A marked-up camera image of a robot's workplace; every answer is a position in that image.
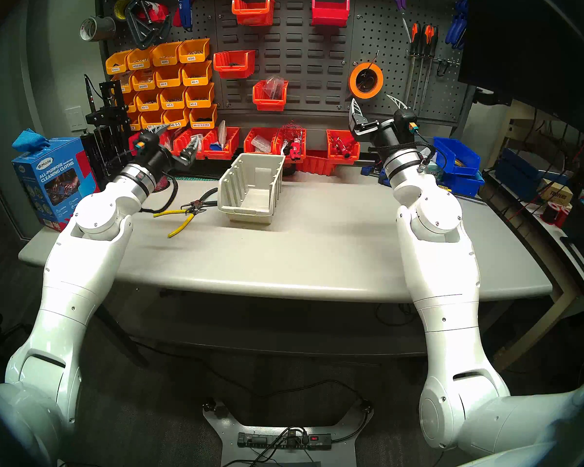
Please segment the gray carpet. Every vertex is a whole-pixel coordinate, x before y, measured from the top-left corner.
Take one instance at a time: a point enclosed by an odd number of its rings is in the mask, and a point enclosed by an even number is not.
[[[40,300],[42,271],[17,260],[19,247],[0,216],[0,312],[5,316],[5,328],[19,321],[33,322]],[[121,303],[122,288],[126,287],[113,287],[107,303],[109,310],[130,307]],[[530,311],[531,316],[539,313],[535,307]],[[527,328],[528,321],[530,318],[524,319],[525,326],[521,328]],[[490,331],[489,335],[514,326],[501,321],[498,325],[497,331]],[[514,394],[551,393],[575,387],[584,352],[578,351],[580,342],[576,337],[580,335],[572,334],[572,328],[567,322],[560,322],[514,366],[526,373],[505,373],[504,378]],[[14,338],[18,344],[23,340]],[[8,349],[18,344],[5,345],[5,358],[12,352]],[[216,370],[259,392],[326,378],[353,386],[373,401],[375,407],[372,421],[356,443],[359,467],[431,467],[439,457],[439,452],[424,442],[417,421],[417,403],[427,370],[424,357],[385,359],[375,365],[351,364],[332,357],[156,346],[200,356]],[[206,397],[223,400],[245,425],[275,426],[330,425],[355,400],[352,393],[332,384],[260,400],[216,378],[197,362],[143,351],[151,362],[147,369],[136,367],[123,356],[103,334],[99,321],[92,321],[81,356],[84,381],[76,433],[63,445],[64,460],[102,467],[219,467],[221,443],[201,412]],[[554,360],[549,367],[551,357]],[[364,360],[351,362],[364,363]],[[466,454],[455,449],[445,453],[438,467],[456,466],[469,460]]]

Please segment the table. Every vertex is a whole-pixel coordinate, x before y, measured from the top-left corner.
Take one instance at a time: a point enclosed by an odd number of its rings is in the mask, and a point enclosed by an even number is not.
[[[356,168],[339,170],[332,177],[297,172],[286,180],[270,225],[232,222],[212,208],[168,239],[183,216],[137,213],[116,279],[231,295],[410,302],[391,189]],[[171,208],[216,185],[179,181]],[[152,194],[144,207],[161,207],[170,194],[171,188]],[[545,273],[496,214],[486,204],[460,202],[480,267],[480,300],[548,295]],[[43,228],[19,258],[44,265],[57,235]]]
[[[486,175],[486,182],[481,195],[490,199],[491,207],[499,216],[512,218],[510,227],[513,232],[531,248],[554,281],[551,294],[553,305],[512,346],[501,349],[495,355],[493,365],[501,371],[528,351],[559,319],[584,310],[584,301],[578,302],[578,299],[584,298],[584,271],[561,241],[566,234],[539,217],[543,207],[520,202],[511,189],[495,178],[494,172]],[[489,194],[487,188],[499,194]]]

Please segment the gray pegboard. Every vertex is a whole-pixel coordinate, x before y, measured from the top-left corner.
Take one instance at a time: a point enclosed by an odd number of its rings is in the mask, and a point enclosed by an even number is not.
[[[419,22],[422,27],[425,24],[438,26],[437,58],[460,62],[462,52],[453,50],[451,45],[445,44],[445,36],[452,23],[455,1],[458,0],[407,0],[404,17],[409,29],[415,22]],[[411,62],[409,39],[402,23],[402,13],[396,9],[392,0],[355,0],[354,13],[351,59],[354,62],[371,61],[378,49],[376,63],[385,77],[383,90],[375,98],[363,103],[364,111],[369,110],[379,115],[393,113],[392,102],[384,92],[412,106],[420,76],[421,60],[418,58],[415,62],[412,90],[407,100],[404,94]],[[418,104],[428,63],[428,59],[424,60],[424,67],[421,70]],[[444,77],[437,77],[436,71],[437,63],[434,63],[424,105],[418,115],[420,118],[454,124],[458,120],[467,85],[457,81],[457,66],[451,66]]]
[[[159,1],[175,12],[177,0]],[[402,98],[409,72],[409,43],[402,15],[392,0],[351,0],[351,14],[343,28],[311,26],[311,0],[276,0],[273,25],[239,26],[231,11],[232,0],[198,0],[193,9],[192,33],[173,27],[167,41],[210,38],[210,59],[217,51],[256,50],[256,71],[245,80],[221,80],[214,72],[216,102],[220,112],[255,111],[252,87],[257,80],[279,74],[289,80],[285,111],[302,115],[333,116],[347,114],[348,77],[353,62],[372,60],[380,49],[377,65],[385,77],[382,91],[365,101],[364,111],[389,116],[393,113],[387,92]],[[460,61],[461,52],[444,43],[457,0],[407,0],[405,18],[409,26],[415,21],[439,26],[437,57]],[[104,8],[110,14],[112,0]],[[125,24],[109,43],[111,53],[133,48]],[[423,89],[426,65],[422,69],[419,97]],[[458,67],[452,66],[444,77],[437,77],[433,64],[429,87],[420,117],[436,123],[455,125],[459,119],[466,85],[456,81]],[[413,102],[420,59],[414,70],[409,102]]]

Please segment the cardboard box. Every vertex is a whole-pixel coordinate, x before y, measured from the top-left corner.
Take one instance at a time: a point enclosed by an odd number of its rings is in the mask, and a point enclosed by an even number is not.
[[[547,186],[550,182],[551,180],[542,179],[540,188]],[[540,198],[543,200],[551,200],[560,206],[568,206],[571,199],[573,199],[573,192],[567,186],[555,182],[541,193]]]
[[[99,192],[80,138],[50,139],[50,146],[13,159],[41,224],[62,231],[80,199]]]

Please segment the gray tabletop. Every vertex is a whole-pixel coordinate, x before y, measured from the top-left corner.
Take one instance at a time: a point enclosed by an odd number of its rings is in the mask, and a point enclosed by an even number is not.
[[[177,236],[184,216],[134,216],[117,280],[161,288],[272,298],[409,302],[390,188],[339,168],[338,176],[297,172],[281,188],[273,223],[232,222],[211,208]],[[217,185],[179,181],[171,208]],[[144,207],[161,207],[171,188]],[[552,285],[530,253],[485,204],[461,200],[480,267],[481,301],[547,295]],[[42,266],[58,234],[44,228],[19,258]]]

